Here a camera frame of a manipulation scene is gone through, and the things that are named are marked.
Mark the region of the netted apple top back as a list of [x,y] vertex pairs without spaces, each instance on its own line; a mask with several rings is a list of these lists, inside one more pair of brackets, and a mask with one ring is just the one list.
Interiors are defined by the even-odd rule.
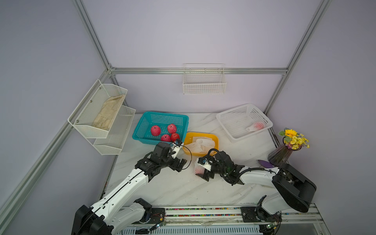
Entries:
[[201,164],[199,164],[198,161],[195,162],[195,164],[194,164],[194,174],[196,176],[200,176],[200,177],[203,176],[204,173],[205,173],[205,170],[206,169]]

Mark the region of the netted red apple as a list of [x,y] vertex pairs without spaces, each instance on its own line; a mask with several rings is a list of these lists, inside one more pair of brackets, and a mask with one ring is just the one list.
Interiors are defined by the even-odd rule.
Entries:
[[168,134],[164,134],[161,136],[161,141],[163,142],[171,142],[171,136]]
[[155,125],[151,127],[150,132],[152,136],[159,136],[161,134],[161,129],[159,126]]

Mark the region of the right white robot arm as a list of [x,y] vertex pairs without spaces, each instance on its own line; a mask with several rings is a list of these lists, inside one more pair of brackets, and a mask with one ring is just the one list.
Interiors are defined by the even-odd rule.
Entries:
[[275,188],[277,192],[264,195],[255,208],[255,212],[262,215],[287,209],[306,213],[317,190],[311,180],[289,164],[273,168],[247,167],[235,164],[224,151],[213,156],[207,154],[196,162],[204,169],[204,173],[196,175],[206,181],[218,174],[232,186],[255,184]]

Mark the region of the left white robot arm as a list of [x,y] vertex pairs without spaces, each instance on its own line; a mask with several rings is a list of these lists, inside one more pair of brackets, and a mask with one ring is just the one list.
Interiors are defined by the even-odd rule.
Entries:
[[71,233],[115,235],[135,222],[149,222],[152,205],[144,199],[135,200],[126,209],[123,206],[163,168],[182,171],[187,161],[176,156],[183,146],[181,140],[173,143],[159,142],[152,152],[137,161],[130,174],[110,193],[92,206],[83,205],[76,211]]

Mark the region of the yellow plastic tub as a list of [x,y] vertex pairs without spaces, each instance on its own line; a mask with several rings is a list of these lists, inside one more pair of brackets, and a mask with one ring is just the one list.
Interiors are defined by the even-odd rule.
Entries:
[[[184,146],[186,146],[187,144],[192,143],[193,137],[207,137],[207,138],[211,138],[211,139],[213,139],[215,141],[215,148],[216,149],[219,148],[219,139],[218,139],[218,137],[216,135],[209,134],[209,133],[199,133],[199,132],[188,132],[186,134],[186,138],[184,140]],[[192,153],[187,147],[184,147],[183,151],[187,155],[192,154],[193,156],[196,156],[196,157],[203,157],[203,156],[205,156],[207,154],[207,153],[201,153],[201,154]]]

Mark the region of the teal plastic perforated basket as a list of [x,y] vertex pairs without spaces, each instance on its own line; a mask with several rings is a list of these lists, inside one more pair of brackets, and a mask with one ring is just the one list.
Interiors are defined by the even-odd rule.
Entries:
[[[184,141],[188,131],[189,117],[187,115],[160,112],[145,112],[135,128],[132,138],[142,144],[156,145],[162,141],[161,137],[163,135],[171,136],[171,133],[168,131],[170,124],[176,126],[176,133],[179,135],[180,140]],[[153,136],[151,134],[151,129],[154,126],[160,128],[160,135]]]

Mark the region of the purple and pink cloth items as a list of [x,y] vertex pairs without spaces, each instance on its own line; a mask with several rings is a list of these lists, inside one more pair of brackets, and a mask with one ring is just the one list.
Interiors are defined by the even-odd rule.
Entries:
[[257,160],[257,162],[264,168],[274,168],[275,166],[273,164],[271,164],[270,162],[268,161],[265,161],[265,160]]

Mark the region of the white plastic perforated basket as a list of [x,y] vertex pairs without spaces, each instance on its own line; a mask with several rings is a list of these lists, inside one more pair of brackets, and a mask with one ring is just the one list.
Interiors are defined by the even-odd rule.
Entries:
[[[273,127],[273,122],[258,107],[250,103],[220,112],[216,114],[216,119],[232,143]],[[257,121],[263,122],[265,128],[256,132],[248,132],[246,128]]]

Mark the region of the dark glass vase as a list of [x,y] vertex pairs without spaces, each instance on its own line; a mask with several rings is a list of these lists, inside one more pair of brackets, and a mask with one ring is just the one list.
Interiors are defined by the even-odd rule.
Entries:
[[294,150],[290,149],[285,145],[281,145],[276,148],[274,151],[269,153],[268,161],[274,166],[281,166],[282,164],[286,163],[291,156]]

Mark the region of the yellow flower bouquet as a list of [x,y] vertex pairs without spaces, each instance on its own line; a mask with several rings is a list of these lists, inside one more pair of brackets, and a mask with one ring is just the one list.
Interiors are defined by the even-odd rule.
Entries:
[[309,140],[293,129],[286,128],[278,133],[283,138],[284,145],[291,150],[300,150],[303,147],[310,148]]

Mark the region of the beige cloth in shelf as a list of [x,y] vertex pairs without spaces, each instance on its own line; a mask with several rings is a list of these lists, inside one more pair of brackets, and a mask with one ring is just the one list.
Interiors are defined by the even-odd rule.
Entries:
[[109,131],[122,106],[125,96],[126,95],[120,95],[108,98],[104,102],[99,114],[94,119],[92,127]]

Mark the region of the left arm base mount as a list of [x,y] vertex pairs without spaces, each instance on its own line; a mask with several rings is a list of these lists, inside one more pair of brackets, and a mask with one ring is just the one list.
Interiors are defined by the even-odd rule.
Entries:
[[157,224],[164,220],[166,214],[165,208],[154,207],[142,198],[136,199],[134,203],[141,205],[145,211],[141,220],[133,224]]

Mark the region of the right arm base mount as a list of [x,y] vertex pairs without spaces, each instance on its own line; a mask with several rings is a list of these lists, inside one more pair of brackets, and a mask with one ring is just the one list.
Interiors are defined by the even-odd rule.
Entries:
[[281,216],[278,213],[270,214],[262,208],[265,198],[266,195],[259,200],[256,206],[240,208],[243,222],[271,222],[275,223],[276,226],[281,225]]

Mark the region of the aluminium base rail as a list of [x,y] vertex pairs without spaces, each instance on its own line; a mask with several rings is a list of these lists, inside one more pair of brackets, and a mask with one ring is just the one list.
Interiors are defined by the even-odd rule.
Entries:
[[165,218],[157,224],[131,224],[116,235],[278,235],[293,234],[293,228],[303,234],[330,234],[315,206],[306,213],[293,209],[279,211],[281,225],[271,222],[243,222],[241,206],[181,206],[164,207]]

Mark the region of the aluminium frame structure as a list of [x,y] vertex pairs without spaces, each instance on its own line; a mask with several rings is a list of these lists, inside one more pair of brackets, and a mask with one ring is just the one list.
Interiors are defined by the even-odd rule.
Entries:
[[[314,31],[316,30],[319,22],[325,15],[329,8],[331,1],[321,1],[316,9],[310,23],[300,40],[300,43],[294,52],[287,68],[224,68],[223,70],[215,68],[191,68],[189,71],[194,75],[198,74],[280,74],[282,75],[270,101],[265,108],[265,114],[271,111],[277,97],[281,93],[284,85],[289,79],[293,69],[295,68],[298,60],[300,59],[304,49],[310,41]],[[109,64],[107,57],[104,54],[104,50],[99,42],[98,35],[94,30],[92,21],[83,1],[73,1],[73,5],[77,9],[79,16],[88,31],[97,51],[100,54],[101,59],[104,61],[106,69],[100,76],[101,82],[107,79],[112,79],[116,82],[116,74],[183,74],[183,68],[112,68]],[[59,130],[57,135],[52,139],[51,143],[44,150],[40,158],[35,162],[31,170],[26,174],[21,183],[16,187],[15,191],[11,194],[4,206],[1,208],[1,233],[4,233],[8,226],[12,223],[15,216],[21,210],[30,194],[33,192],[36,184],[40,181],[47,169],[54,161],[58,150],[63,145],[70,132],[72,131],[72,124],[67,121],[63,127]]]

